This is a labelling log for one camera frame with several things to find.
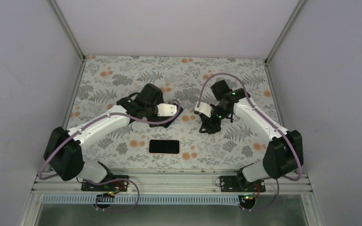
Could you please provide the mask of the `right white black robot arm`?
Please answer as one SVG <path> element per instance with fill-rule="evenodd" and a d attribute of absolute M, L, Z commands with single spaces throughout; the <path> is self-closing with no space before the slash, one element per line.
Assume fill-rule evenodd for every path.
<path fill-rule="evenodd" d="M 231 90 L 226 81 L 221 80 L 210 89 L 218 104 L 198 101 L 194 108 L 202 121 L 200 133 L 215 134 L 221 130 L 222 120 L 232 121 L 237 116 L 268 141 L 263 159 L 242 167 L 232 177 L 237 188 L 247 192 L 263 179 L 286 177 L 294 170 L 298 170 L 295 181 L 300 180 L 304 163 L 301 134 L 297 130 L 287 130 L 262 112 L 243 88 Z"/>

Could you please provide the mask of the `aluminium rail frame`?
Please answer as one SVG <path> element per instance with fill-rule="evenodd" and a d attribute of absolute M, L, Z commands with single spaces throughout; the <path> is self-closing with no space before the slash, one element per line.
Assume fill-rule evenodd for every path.
<path fill-rule="evenodd" d="M 181 169 L 113 169 L 114 174 L 128 175 L 136 183 L 137 188 L 130 185 L 127 194 L 222 194 L 219 176 L 233 175 L 233 170 L 181 170 Z M 280 194 L 312 194 L 308 175 L 293 182 L 286 178 L 278 181 L 265 180 L 266 191 L 261 195 Z M 62 181 L 60 177 L 48 180 L 36 179 L 32 186 L 33 193 L 81 193 L 81 184 L 72 179 Z"/>

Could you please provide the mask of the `floral patterned table mat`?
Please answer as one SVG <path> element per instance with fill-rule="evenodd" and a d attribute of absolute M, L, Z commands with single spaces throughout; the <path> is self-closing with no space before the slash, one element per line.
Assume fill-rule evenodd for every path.
<path fill-rule="evenodd" d="M 88 122 L 151 83 L 165 101 L 181 103 L 181 115 L 167 128 L 134 122 L 117 129 L 85 150 L 84 159 L 116 169 L 239 169 L 264 157 L 267 142 L 258 131 L 235 117 L 233 123 L 222 121 L 219 133 L 201 134 L 201 120 L 193 113 L 199 98 L 216 103 L 210 86 L 220 80 L 233 90 L 244 84 L 261 110 L 278 120 L 262 59 L 89 56 L 68 127 Z M 149 153 L 153 139 L 178 140 L 180 153 Z"/>

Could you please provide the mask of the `black phone with pink edge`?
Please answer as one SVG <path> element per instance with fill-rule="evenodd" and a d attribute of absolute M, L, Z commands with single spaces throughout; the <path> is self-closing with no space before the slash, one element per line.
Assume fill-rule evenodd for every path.
<path fill-rule="evenodd" d="M 153 139 L 149 141 L 148 152 L 151 154 L 179 154 L 178 140 Z"/>

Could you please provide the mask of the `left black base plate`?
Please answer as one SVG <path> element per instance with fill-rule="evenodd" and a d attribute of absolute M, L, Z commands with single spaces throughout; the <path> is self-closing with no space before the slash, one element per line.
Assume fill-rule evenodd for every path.
<path fill-rule="evenodd" d="M 86 180 L 82 181 L 80 190 L 83 192 L 107 192 L 107 193 L 117 193 L 117 192 L 126 192 L 128 190 L 128 181 L 116 181 L 105 183 L 103 185 L 94 185 Z"/>

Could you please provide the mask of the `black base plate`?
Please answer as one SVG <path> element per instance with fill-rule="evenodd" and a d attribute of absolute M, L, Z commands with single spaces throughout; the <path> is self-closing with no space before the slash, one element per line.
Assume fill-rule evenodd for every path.
<path fill-rule="evenodd" d="M 94 185 L 86 180 L 82 181 L 80 190 L 83 192 L 107 192 L 107 193 L 117 193 L 117 192 L 126 192 L 128 190 L 128 181 L 116 181 L 105 183 L 103 185 Z"/>
<path fill-rule="evenodd" d="M 219 183 L 221 192 L 265 192 L 264 180 L 256 180 L 254 182 L 248 182 L 244 176 L 220 176 Z"/>

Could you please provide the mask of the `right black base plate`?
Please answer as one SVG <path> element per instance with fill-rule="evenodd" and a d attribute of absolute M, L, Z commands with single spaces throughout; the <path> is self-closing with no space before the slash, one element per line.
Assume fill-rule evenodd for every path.
<path fill-rule="evenodd" d="M 265 192 L 264 180 L 256 180 L 254 182 L 248 182 L 244 176 L 220 176 L 219 183 L 221 192 Z"/>

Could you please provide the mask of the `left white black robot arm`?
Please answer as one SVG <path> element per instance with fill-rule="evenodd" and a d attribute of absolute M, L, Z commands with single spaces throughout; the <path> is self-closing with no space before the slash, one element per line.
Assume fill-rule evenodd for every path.
<path fill-rule="evenodd" d="M 55 176 L 63 181 L 82 178 L 105 191 L 112 185 L 112 172 L 101 162 L 85 160 L 83 151 L 107 134 L 134 121 L 164 126 L 175 119 L 178 110 L 176 102 L 164 102 L 160 88 L 146 84 L 141 92 L 121 98 L 105 113 L 80 126 L 70 129 L 55 128 L 48 140 L 43 155 L 45 162 L 38 177 L 41 180 L 49 179 L 42 173 L 50 166 L 55 171 Z"/>

